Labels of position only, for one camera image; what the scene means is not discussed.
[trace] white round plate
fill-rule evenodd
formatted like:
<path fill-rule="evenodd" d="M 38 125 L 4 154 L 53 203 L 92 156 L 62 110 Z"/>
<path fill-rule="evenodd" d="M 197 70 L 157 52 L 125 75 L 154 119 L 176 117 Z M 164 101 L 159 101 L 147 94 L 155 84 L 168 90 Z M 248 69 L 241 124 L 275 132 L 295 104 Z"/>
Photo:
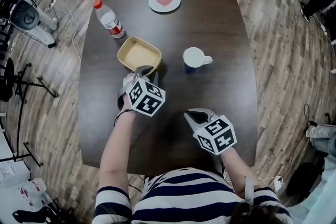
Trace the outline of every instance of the white round plate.
<path fill-rule="evenodd" d="M 151 9 L 156 12 L 171 12 L 172 10 L 177 9 L 180 3 L 181 0 L 172 0 L 169 4 L 163 6 L 156 0 L 148 0 L 148 4 L 151 7 Z"/>

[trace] person's right arm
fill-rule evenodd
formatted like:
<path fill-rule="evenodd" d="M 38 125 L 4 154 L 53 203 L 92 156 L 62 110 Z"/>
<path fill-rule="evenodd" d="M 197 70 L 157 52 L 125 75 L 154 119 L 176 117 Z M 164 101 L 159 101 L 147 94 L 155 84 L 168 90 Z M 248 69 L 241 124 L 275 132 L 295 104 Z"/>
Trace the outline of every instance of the person's right arm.
<path fill-rule="evenodd" d="M 238 155 L 233 147 L 221 153 L 220 156 L 223 161 L 223 165 L 226 168 L 226 171 L 232 181 L 235 193 L 240 198 L 245 198 L 245 182 L 247 177 L 252 179 L 255 189 L 260 187 L 258 177 L 241 159 L 241 157 Z"/>

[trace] forearm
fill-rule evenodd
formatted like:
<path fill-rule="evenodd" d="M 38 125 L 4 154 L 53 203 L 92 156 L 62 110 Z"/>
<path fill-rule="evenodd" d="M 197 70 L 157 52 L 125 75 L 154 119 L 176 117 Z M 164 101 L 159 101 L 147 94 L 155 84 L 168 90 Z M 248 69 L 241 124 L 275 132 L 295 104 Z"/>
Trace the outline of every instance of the forearm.
<path fill-rule="evenodd" d="M 254 186 L 259 186 L 259 180 L 247 164 L 241 159 L 236 150 L 231 147 L 221 153 L 221 159 L 232 181 L 237 195 L 244 198 L 246 177 L 252 179 Z"/>
<path fill-rule="evenodd" d="M 134 119 L 132 111 L 121 114 L 116 122 L 101 157 L 100 188 L 115 186 L 128 191 L 127 164 Z"/>

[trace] plastic tray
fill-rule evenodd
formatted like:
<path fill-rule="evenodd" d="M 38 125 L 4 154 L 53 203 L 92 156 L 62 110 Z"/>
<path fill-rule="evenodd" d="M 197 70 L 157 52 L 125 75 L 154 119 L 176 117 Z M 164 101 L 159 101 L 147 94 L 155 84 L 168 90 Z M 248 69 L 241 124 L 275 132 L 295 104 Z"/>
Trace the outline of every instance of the plastic tray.
<path fill-rule="evenodd" d="M 159 66 L 162 55 L 152 44 L 137 37 L 129 37 L 120 47 L 117 57 L 133 71 L 140 66 L 153 66 L 154 69 L 148 73 L 150 75 Z"/>

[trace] wooden floor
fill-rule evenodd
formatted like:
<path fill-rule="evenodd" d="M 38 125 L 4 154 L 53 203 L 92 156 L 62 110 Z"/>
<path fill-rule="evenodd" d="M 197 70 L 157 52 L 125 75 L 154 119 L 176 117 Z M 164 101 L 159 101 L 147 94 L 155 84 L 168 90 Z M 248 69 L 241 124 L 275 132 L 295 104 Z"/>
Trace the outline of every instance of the wooden floor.
<path fill-rule="evenodd" d="M 71 10 L 79 23 L 75 37 L 79 52 L 83 49 L 93 1 L 60 1 L 63 3 L 60 9 Z M 304 103 L 310 105 L 311 118 L 318 122 L 325 122 L 325 112 L 333 118 L 336 116 L 336 78 L 330 75 L 330 69 L 335 68 L 334 56 L 317 23 L 312 20 L 308 24 L 302 18 L 298 0 L 237 1 L 250 40 L 258 90 L 259 142 L 254 170 L 262 178 L 283 175 L 306 127 Z M 42 9 L 46 9 L 49 2 L 37 0 Z M 71 43 L 76 24 L 71 23 L 61 30 L 71 16 L 61 12 L 57 12 L 57 16 L 60 18 L 59 43 L 54 49 L 23 34 L 12 37 L 16 40 L 11 55 L 16 70 L 31 62 L 28 79 L 42 75 L 61 95 L 52 99 L 43 89 L 28 90 L 20 143 L 30 142 L 33 152 L 44 162 L 44 166 L 38 168 L 27 159 L 32 176 L 41 177 L 52 197 L 57 197 L 65 208 L 74 207 L 78 220 L 89 223 L 98 170 L 83 165 L 81 160 L 77 121 L 80 60 Z M 0 111 L 8 115 L 4 124 L 13 146 L 16 144 L 19 107 L 18 96 L 8 103 L 0 103 Z M 303 138 L 294 153 L 285 183 L 302 161 L 312 158 L 313 149 L 308 139 Z M 130 175 L 129 180 L 142 187 L 142 180 L 137 175 Z M 271 185 L 272 180 L 262 183 Z M 133 204 L 139 194 L 130 188 Z M 290 201 L 285 195 L 281 195 L 281 200 L 285 204 Z"/>

